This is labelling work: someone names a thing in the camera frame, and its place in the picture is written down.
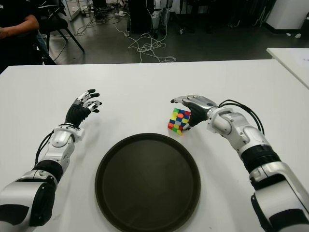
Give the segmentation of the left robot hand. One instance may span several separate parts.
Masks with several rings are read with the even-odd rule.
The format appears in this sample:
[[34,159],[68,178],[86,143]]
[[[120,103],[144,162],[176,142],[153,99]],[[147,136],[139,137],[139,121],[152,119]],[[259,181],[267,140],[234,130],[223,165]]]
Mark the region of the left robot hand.
[[91,101],[92,98],[99,96],[100,94],[96,93],[95,89],[89,89],[80,94],[67,111],[64,123],[78,128],[91,113],[99,113],[98,108],[102,105],[102,102]]

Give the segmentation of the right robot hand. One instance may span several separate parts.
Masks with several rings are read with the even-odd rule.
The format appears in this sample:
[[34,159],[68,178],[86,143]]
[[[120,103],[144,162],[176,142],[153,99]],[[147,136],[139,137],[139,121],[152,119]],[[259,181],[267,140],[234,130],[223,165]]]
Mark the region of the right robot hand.
[[199,95],[179,96],[170,101],[171,103],[181,103],[191,111],[189,121],[183,130],[190,130],[202,121],[208,119],[210,109],[218,107],[212,100]]

